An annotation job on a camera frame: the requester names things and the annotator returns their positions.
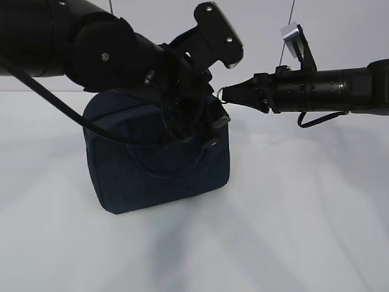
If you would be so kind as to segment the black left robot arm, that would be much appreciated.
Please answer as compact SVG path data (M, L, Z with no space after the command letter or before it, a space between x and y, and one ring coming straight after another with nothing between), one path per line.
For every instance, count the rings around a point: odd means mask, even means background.
M96 136L130 146L223 141L229 115L214 96L210 67L231 67L242 47L214 2L194 10L196 25L156 44L125 19L89 1L2 1L1 75L12 76ZM91 93L118 92L151 106L149 135L119 134L82 116L40 78L65 76Z

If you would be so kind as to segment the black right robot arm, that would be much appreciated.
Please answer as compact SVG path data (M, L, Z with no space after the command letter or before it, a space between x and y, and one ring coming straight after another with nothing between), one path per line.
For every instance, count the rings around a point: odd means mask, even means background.
M273 74L225 87L222 100L268 113L343 112L388 115L388 60L363 68L292 71L277 67Z

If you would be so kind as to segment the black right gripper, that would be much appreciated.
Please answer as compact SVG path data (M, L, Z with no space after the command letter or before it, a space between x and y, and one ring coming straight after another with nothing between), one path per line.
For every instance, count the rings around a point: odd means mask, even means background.
M262 113L268 113L269 109L275 114L280 114L276 105L276 91L279 83L278 78L285 73L291 72L291 67L281 65L275 68L274 73L255 73L250 78L239 84L226 86L223 88L224 101L240 106L246 106ZM258 88L262 98L248 96Z

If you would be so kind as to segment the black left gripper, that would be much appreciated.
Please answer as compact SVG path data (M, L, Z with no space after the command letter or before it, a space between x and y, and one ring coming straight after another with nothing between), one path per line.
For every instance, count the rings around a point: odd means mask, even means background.
M220 100L207 100L208 84L202 74L194 74L185 55L169 44L160 45L151 79L161 96L162 120L171 134L193 134L200 121L200 142L204 148L217 144L219 130L230 122Z

